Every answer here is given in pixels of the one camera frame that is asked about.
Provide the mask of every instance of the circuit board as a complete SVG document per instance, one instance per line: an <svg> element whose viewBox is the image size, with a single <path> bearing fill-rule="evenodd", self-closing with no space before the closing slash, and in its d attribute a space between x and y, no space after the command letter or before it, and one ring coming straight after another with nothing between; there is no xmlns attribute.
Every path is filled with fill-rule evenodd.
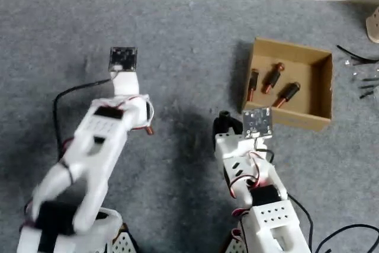
<svg viewBox="0 0 379 253"><path fill-rule="evenodd" d="M272 136L272 115L270 107L242 111L243 136L245 139Z"/></svg>
<svg viewBox="0 0 379 253"><path fill-rule="evenodd" d="M136 71L137 48L135 47L113 47L111 49L109 71Z"/></svg>

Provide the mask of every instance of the gray carpet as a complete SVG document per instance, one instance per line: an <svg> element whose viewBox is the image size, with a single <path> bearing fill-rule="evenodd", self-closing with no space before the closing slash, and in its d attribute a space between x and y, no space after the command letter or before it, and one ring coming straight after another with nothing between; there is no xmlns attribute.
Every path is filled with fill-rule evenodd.
<svg viewBox="0 0 379 253"><path fill-rule="evenodd" d="M332 124L320 133L277 125L271 142L281 179L313 216L314 246L344 225L378 226L379 106L358 99L352 68L335 48L379 56L364 28L373 9L298 0L0 0L2 251L15 252L23 206L56 160L53 98L106 78L111 46L136 46L156 134L130 135L104 206L123 215L143 252L217 252L236 221L211 125L222 109L237 114L256 36L333 51ZM64 137L93 98L111 92L103 85L64 98ZM375 237L351 229L322 252L366 252Z"/></svg>

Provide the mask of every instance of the cardboard box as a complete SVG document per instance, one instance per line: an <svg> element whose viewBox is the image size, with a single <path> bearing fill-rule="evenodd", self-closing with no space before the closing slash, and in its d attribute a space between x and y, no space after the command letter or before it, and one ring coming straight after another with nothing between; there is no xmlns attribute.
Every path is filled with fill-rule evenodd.
<svg viewBox="0 0 379 253"><path fill-rule="evenodd" d="M269 94L264 94L264 78L282 62L285 70ZM251 69L258 69L253 101L247 101ZM297 44L256 38L246 76L243 110L270 106L285 86L299 82L301 88L281 108L272 108L273 122L319 131L332 119L332 53Z"/></svg>

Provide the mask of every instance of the white robotic arm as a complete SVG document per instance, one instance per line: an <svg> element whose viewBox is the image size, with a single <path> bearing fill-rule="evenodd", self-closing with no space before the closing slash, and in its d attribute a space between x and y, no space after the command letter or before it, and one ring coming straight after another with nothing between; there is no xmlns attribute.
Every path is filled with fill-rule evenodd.
<svg viewBox="0 0 379 253"><path fill-rule="evenodd" d="M235 134L226 112L215 121L215 156L240 207L234 212L240 222L224 249L227 253L237 252L239 247L247 247L240 250L247 253L310 253L287 190L266 159L264 139L271 137L270 112L262 108L248 113L250 120L243 122L243 134L242 130ZM264 132L258 131L262 125Z"/></svg>
<svg viewBox="0 0 379 253"><path fill-rule="evenodd" d="M64 233L60 234L58 229L54 233L57 236L53 236L56 238L53 248L42 246L48 253L92 252L92 249L99 248L99 244L104 250L104 241L116 237L122 224L121 216L113 210L101 208L108 191L108 180L128 132L146 129L152 134L150 125L154 116L149 96L139 94L135 62L134 65L129 63L127 68L121 63L116 62L111 69L115 96L92 101L63 157L34 190L29 206L33 226L23 226L18 253L41 251L41 243L46 239L41 224L50 223L50 218L64 224ZM58 209L51 213L52 207L46 201L53 201L79 179L86 181L86 194L79 207L70 209L70 214L64 218L59 217L63 213ZM104 217L99 219L99 213L105 214ZM55 225L48 224L48 231L55 231L53 227Z"/></svg>

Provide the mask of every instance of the perforated base plate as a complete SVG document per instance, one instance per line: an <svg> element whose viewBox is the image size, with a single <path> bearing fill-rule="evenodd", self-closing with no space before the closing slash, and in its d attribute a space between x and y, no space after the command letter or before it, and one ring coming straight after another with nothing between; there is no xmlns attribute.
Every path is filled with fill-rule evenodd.
<svg viewBox="0 0 379 253"><path fill-rule="evenodd" d="M112 253L137 253L127 232L121 232L113 243Z"/></svg>
<svg viewBox="0 0 379 253"><path fill-rule="evenodd" d="M246 252L245 244L235 239L232 239L232 241L230 241L229 246L226 248L226 251L225 251L225 253L245 253L245 252Z"/></svg>

